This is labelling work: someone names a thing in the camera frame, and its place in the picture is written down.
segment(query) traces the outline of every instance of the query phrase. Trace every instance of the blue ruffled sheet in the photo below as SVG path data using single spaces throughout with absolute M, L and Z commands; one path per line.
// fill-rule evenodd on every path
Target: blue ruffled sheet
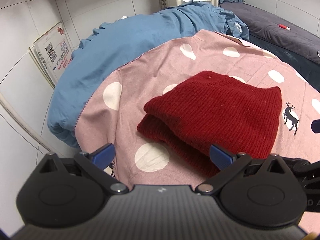
M 111 72 L 169 40 L 193 36 L 201 29 L 249 38 L 248 27 L 237 16 L 206 2 L 103 23 L 73 52 L 52 95 L 49 130 L 69 146 L 79 147 L 74 133 L 77 119 Z

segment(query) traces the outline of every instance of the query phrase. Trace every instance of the pink blanket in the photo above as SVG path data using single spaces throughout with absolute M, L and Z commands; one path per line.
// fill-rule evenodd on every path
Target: pink blanket
M 275 55 L 237 38 L 199 31 L 172 40 L 121 66 L 87 102 L 76 124 L 82 150 L 115 145 L 115 176 L 134 184 L 190 184 L 205 180 L 165 144 L 145 139 L 136 128 L 151 98 L 162 95 L 197 73 L 211 70 L 260 88 L 281 89 L 283 111 L 271 152 L 320 160 L 320 135 L 311 122 L 320 119 L 320 94 Z M 320 214 L 305 213 L 300 225 L 320 233 Z

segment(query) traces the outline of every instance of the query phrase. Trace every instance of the gray mattress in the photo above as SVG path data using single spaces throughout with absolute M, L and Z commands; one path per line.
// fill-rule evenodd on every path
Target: gray mattress
M 221 7 L 234 12 L 248 26 L 250 33 L 255 33 L 272 44 L 320 64 L 319 37 L 272 13 L 248 4 L 223 3 Z M 282 29 L 279 24 L 285 25 L 291 30 Z

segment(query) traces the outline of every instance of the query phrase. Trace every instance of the ribbed fabric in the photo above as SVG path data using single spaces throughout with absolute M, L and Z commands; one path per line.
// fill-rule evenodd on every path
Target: ribbed fabric
M 205 176 L 218 172 L 209 159 L 213 143 L 232 153 L 264 159 L 270 154 L 282 107 L 279 87 L 256 88 L 203 71 L 151 99 L 137 130 L 166 142 Z

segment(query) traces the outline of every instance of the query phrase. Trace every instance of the sign with qr code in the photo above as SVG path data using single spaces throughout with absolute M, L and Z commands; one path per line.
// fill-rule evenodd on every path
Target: sign with qr code
M 33 44 L 44 71 L 56 85 L 71 62 L 72 53 L 62 23 L 59 22 Z

